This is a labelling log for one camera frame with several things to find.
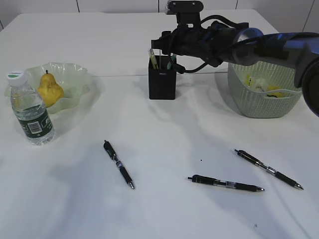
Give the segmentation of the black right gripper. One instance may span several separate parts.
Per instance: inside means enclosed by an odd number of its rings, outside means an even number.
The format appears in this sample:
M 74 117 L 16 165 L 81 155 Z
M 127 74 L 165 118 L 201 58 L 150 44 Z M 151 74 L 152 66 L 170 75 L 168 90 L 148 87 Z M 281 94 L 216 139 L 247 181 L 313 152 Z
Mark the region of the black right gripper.
M 177 27 L 173 31 L 163 31 L 158 39 L 151 40 L 151 48 L 159 49 L 164 55 L 173 53 L 179 56 L 207 58 L 207 44 L 203 27 Z

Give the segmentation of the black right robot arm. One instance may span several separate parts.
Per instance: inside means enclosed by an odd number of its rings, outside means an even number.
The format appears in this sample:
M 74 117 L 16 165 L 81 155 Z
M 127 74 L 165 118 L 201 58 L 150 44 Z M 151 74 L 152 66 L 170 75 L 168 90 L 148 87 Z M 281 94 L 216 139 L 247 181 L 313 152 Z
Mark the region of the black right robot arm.
M 195 73 L 210 65 L 223 62 L 251 66 L 266 62 L 294 70 L 294 86 L 302 90 L 309 109 L 319 114 L 319 35 L 314 32 L 264 34 L 245 25 L 226 27 L 214 22 L 210 27 L 179 26 L 164 31 L 151 41 L 151 47 L 170 56 L 189 56 L 203 63 L 187 70 L 177 63 L 173 68 L 183 73 Z

